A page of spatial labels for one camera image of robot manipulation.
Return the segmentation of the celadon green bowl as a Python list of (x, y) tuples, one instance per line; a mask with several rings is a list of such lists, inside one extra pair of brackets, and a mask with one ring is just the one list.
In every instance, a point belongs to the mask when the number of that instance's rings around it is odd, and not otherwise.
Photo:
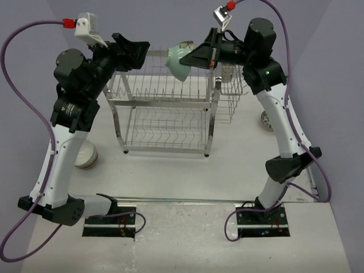
[(187, 40), (177, 43), (168, 49), (165, 66), (168, 68), (171, 75), (181, 82), (184, 82), (187, 79), (191, 71), (191, 66), (181, 64), (180, 60), (194, 48), (194, 42)]

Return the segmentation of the light blue white bowl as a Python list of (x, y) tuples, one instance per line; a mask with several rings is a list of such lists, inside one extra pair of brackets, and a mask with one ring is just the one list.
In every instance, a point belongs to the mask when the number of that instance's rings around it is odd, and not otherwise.
[(78, 152), (75, 161), (75, 167), (89, 163), (95, 157), (96, 154), (97, 150), (94, 144), (89, 140), (85, 140)]

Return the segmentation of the brown patterned bowl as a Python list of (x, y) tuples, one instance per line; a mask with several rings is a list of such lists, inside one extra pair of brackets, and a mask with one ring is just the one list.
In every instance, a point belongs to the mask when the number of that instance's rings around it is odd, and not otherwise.
[(95, 165), (96, 161), (98, 159), (98, 154), (95, 155), (95, 157), (87, 164), (83, 164), (81, 166), (77, 166), (78, 169), (87, 169)]

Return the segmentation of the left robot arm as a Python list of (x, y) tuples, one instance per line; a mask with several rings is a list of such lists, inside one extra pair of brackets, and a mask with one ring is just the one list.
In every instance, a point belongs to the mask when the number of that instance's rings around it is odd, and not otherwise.
[(56, 59), (57, 100), (47, 155), (33, 190), (18, 201), (18, 208), (55, 224), (73, 226), (81, 218), (100, 218), (110, 224), (119, 216), (113, 197), (69, 194), (72, 168), (100, 109), (97, 98), (115, 72), (141, 69), (150, 47), (149, 42), (132, 42), (119, 33), (112, 38), (113, 42), (91, 46), (91, 59), (75, 48)]

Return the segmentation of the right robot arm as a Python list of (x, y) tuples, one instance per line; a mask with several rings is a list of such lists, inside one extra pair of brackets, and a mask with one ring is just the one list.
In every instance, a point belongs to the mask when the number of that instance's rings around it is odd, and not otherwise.
[(274, 217), (289, 183), (322, 155), (303, 133), (287, 98), (288, 80), (282, 66), (272, 57), (276, 40), (273, 24), (264, 18), (250, 21), (243, 40), (212, 28), (202, 44), (180, 59), (182, 65), (212, 69), (218, 63), (242, 67), (242, 75), (263, 106), (278, 143), (279, 155), (265, 163), (268, 173), (262, 192), (254, 201), (254, 218), (262, 224)]

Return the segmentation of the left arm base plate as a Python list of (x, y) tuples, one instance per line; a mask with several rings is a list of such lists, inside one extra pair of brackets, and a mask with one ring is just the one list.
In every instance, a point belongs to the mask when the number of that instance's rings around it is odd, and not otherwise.
[(113, 218), (87, 218), (85, 219), (83, 237), (106, 238), (135, 238), (135, 212), (134, 206), (119, 206), (114, 214), (127, 213), (124, 216)]

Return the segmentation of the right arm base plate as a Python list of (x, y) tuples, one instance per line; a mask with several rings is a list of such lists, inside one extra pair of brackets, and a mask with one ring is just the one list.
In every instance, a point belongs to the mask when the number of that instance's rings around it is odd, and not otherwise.
[(237, 230), (240, 238), (289, 237), (290, 231), (285, 207), (268, 213), (238, 212)]

